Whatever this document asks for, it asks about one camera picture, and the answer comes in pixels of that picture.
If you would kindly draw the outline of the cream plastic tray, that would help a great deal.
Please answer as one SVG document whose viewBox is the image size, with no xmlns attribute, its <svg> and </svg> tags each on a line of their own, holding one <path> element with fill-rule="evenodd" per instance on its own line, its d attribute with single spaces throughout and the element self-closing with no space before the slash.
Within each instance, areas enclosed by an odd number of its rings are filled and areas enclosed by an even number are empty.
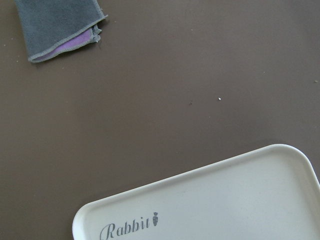
<svg viewBox="0 0 320 240">
<path fill-rule="evenodd" d="M 317 240 L 320 184 L 272 144 L 82 206 L 75 240 Z"/>
</svg>

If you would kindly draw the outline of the grey folded cloth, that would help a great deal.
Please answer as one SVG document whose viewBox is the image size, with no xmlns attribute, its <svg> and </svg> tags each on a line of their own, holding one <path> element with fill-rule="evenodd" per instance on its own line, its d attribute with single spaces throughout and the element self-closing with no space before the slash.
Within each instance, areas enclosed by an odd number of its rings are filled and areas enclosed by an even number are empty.
<svg viewBox="0 0 320 240">
<path fill-rule="evenodd" d="M 17 0 L 28 61 L 40 63 L 101 39 L 96 0 Z"/>
</svg>

